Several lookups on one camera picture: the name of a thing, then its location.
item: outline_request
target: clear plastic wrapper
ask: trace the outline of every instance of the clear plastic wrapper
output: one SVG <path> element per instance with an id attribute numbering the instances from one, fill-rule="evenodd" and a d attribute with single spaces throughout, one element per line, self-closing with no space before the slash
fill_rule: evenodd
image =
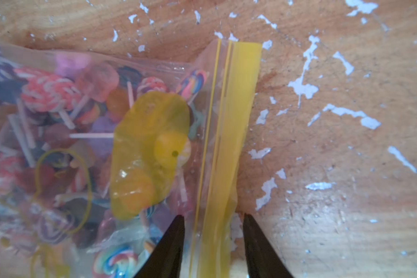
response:
<path id="1" fill-rule="evenodd" d="M 0 277 L 133 277 L 176 215 L 182 276 L 227 277 L 260 58 L 223 40 L 192 64 L 0 44 Z"/>

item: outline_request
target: swirl lollipop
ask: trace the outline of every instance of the swirl lollipop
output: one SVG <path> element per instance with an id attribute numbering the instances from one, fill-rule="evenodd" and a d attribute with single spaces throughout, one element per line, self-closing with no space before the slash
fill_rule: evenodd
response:
<path id="1" fill-rule="evenodd" d="M 194 70 L 187 76 L 176 88 L 176 93 L 181 95 L 185 100 L 191 99 L 196 95 L 207 81 L 207 73 L 203 70 Z"/>
<path id="2" fill-rule="evenodd" d="M 93 278 L 132 278 L 136 265 L 137 254 L 129 245 L 111 247 L 97 254 Z"/>

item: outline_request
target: yellow candy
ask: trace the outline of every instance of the yellow candy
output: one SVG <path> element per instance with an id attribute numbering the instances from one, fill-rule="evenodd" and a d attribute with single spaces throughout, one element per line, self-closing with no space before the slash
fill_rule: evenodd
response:
<path id="1" fill-rule="evenodd" d="M 167 132 L 156 138 L 154 156 L 167 169 L 183 166 L 190 158 L 192 145 L 186 134 Z"/>
<path id="2" fill-rule="evenodd" d="M 147 92 L 125 114 L 114 131 L 111 164 L 111 210 L 116 218 L 134 217 L 168 196 L 176 167 L 191 151 L 189 124 L 187 103 L 173 93 Z"/>

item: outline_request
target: wood grain surface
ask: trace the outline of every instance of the wood grain surface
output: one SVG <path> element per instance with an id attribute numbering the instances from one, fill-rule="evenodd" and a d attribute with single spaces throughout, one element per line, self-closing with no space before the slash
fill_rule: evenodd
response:
<path id="1" fill-rule="evenodd" d="M 148 14 L 132 0 L 0 0 L 0 41 L 191 62 L 214 31 L 272 40 L 263 49 L 240 159 L 237 212 L 255 216 L 295 277 L 417 278 L 417 174 L 387 151 L 396 147 L 417 168 L 417 0 L 374 1 L 372 13 L 346 16 L 353 9 L 345 0 L 144 0 Z M 132 14 L 139 18 L 133 24 Z M 288 83 L 301 76 L 310 35 L 321 41 L 303 84 L 319 91 L 302 96 L 298 108 Z M 355 67 L 350 75 L 332 57 L 337 51 Z M 381 126 L 371 130 L 360 118 L 324 112 L 308 127 L 327 104 L 361 110 Z M 256 125 L 264 109 L 267 121 Z M 263 159 L 248 154 L 266 147 L 272 150 Z M 281 168 L 284 180 L 275 174 Z M 278 187 L 256 211 L 261 186 L 272 177 Z M 334 184 L 305 188 L 314 182 Z M 245 278 L 244 245 L 236 243 L 232 276 Z"/>

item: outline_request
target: white paint speck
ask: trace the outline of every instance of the white paint speck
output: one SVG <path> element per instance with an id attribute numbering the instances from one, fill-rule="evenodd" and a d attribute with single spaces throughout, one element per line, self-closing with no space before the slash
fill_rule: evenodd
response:
<path id="1" fill-rule="evenodd" d="M 368 117 L 363 111 L 353 111 L 348 108 L 344 107 L 336 107 L 332 104 L 326 105 L 326 107 L 323 108 L 323 112 L 331 111 L 332 113 L 343 116 L 343 115 L 351 115 L 352 117 L 361 117 L 360 124 L 364 127 L 367 127 L 368 129 L 374 130 L 377 127 L 381 125 L 381 122 L 378 120 Z"/>
<path id="2" fill-rule="evenodd" d="M 277 171 L 275 174 L 277 174 L 277 176 L 279 176 L 280 179 L 283 179 L 283 180 L 286 179 L 286 172 L 284 171 L 284 168 L 281 168 L 281 170 Z"/>
<path id="3" fill-rule="evenodd" d="M 242 222 L 239 218 L 239 214 L 234 213 L 232 216 L 232 220 L 230 221 L 230 237 L 232 239 L 232 247 L 230 251 L 235 251 L 238 247 L 238 245 L 235 244 L 235 240 L 244 236 L 241 226 Z"/>
<path id="4" fill-rule="evenodd" d="M 230 32 L 230 36 L 228 37 L 228 39 L 231 41 L 239 41 L 239 39 L 236 38 L 232 32 Z"/>
<path id="5" fill-rule="evenodd" d="M 145 13 L 148 13 L 148 8 L 145 7 L 142 2 L 139 4 L 139 8 L 141 8 L 142 10 L 144 10 Z"/>
<path id="6" fill-rule="evenodd" d="M 311 183 L 309 185 L 306 185 L 307 189 L 310 190 L 325 190 L 325 189 L 329 189 L 332 188 L 332 185 L 335 185 L 335 182 L 329 183 L 329 182 L 314 182 Z"/>
<path id="7" fill-rule="evenodd" d="M 115 41 L 117 41 L 117 38 L 118 38 L 119 36 L 117 35 L 117 31 L 116 31 L 115 29 L 113 29 L 113 32 L 114 32 L 113 42 L 115 42 Z"/>
<path id="8" fill-rule="evenodd" d="M 259 151 L 256 151 L 255 149 L 249 151 L 250 156 L 252 159 L 262 159 L 266 154 L 270 153 L 272 148 L 264 148 Z"/>
<path id="9" fill-rule="evenodd" d="M 221 32 L 216 32 L 215 31 L 215 36 L 217 36 L 218 38 L 220 38 L 220 39 L 223 39 L 224 38 L 224 36 L 222 35 L 222 33 Z"/>
<path id="10" fill-rule="evenodd" d="M 256 199 L 256 211 L 262 208 L 265 204 L 270 201 L 270 193 L 272 192 L 273 188 L 277 188 L 277 184 L 275 183 L 275 178 L 271 178 L 270 180 L 263 183 L 261 189 L 265 192 L 265 195 L 259 199 Z"/>
<path id="11" fill-rule="evenodd" d="M 267 109 L 262 110 L 260 112 L 260 116 L 256 119 L 256 124 L 257 125 L 264 125 L 265 124 L 265 119 L 266 119 L 268 113 L 269 113 L 269 111 Z"/>
<path id="12" fill-rule="evenodd" d="M 346 4 L 351 8 L 357 8 L 356 10 L 353 10 L 347 14 L 347 16 L 356 16 L 359 12 L 370 14 L 374 9 L 378 8 L 378 4 L 365 3 L 362 0 L 346 0 Z"/>
<path id="13" fill-rule="evenodd" d="M 196 24 L 200 24 L 201 14 L 197 10 L 195 10 L 195 16 L 196 16 Z"/>
<path id="14" fill-rule="evenodd" d="M 264 19 L 264 21 L 267 25 L 272 26 L 273 29 L 277 28 L 277 24 L 270 22 L 270 20 L 268 20 L 267 17 L 265 17 L 264 15 L 258 15 L 257 19 Z"/>
<path id="15" fill-rule="evenodd" d="M 265 41 L 263 42 L 263 48 L 265 50 L 269 50 L 272 47 L 272 44 L 273 44 L 272 40 Z"/>
<path id="16" fill-rule="evenodd" d="M 388 148 L 388 152 L 394 154 L 395 158 L 398 159 L 404 166 L 408 167 L 417 174 L 417 169 L 401 154 L 401 152 L 394 146 Z"/>
<path id="17" fill-rule="evenodd" d="M 278 111 L 277 116 L 282 115 L 282 114 L 287 114 L 287 111 L 288 111 L 288 110 L 289 110 L 289 108 L 286 108 L 286 109 L 284 109 L 284 110 L 280 110 L 280 111 Z"/>
<path id="18" fill-rule="evenodd" d="M 312 43 L 311 46 L 309 47 L 309 49 L 307 49 L 304 53 L 303 53 L 303 57 L 306 58 L 306 62 L 304 63 L 303 66 L 303 73 L 301 74 L 301 76 L 299 78 L 297 78 L 295 81 L 290 81 L 289 84 L 287 85 L 288 87 L 292 87 L 294 88 L 294 92 L 298 95 L 298 107 L 300 108 L 301 105 L 301 95 L 305 95 L 307 99 L 311 99 L 313 97 L 313 95 L 318 92 L 318 87 L 311 85 L 311 84 L 306 84 L 303 85 L 303 79 L 304 79 L 304 74 L 306 73 L 306 71 L 309 70 L 309 65 L 311 63 L 311 61 L 313 59 L 318 59 L 317 56 L 315 56 L 313 54 L 313 52 L 317 49 L 317 43 L 320 42 L 320 39 L 316 36 L 309 36 L 309 41 Z"/>
<path id="19" fill-rule="evenodd" d="M 130 20 L 130 22 L 133 24 L 133 20 L 135 19 L 137 17 L 137 15 L 136 14 L 133 14 L 133 15 L 130 15 L 129 17 L 128 17 L 128 19 Z"/>
<path id="20" fill-rule="evenodd" d="M 315 114 L 310 120 L 310 122 L 307 123 L 307 126 L 311 126 L 316 120 L 320 118 L 320 115 L 321 115 L 321 112 L 318 112 L 317 114 Z"/>
<path id="21" fill-rule="evenodd" d="M 346 61 L 345 57 L 343 57 L 343 55 L 338 51 L 332 57 L 334 57 L 335 59 L 339 59 L 343 63 L 346 69 L 346 75 L 350 75 L 354 71 L 354 66 L 351 65 L 348 61 Z"/>

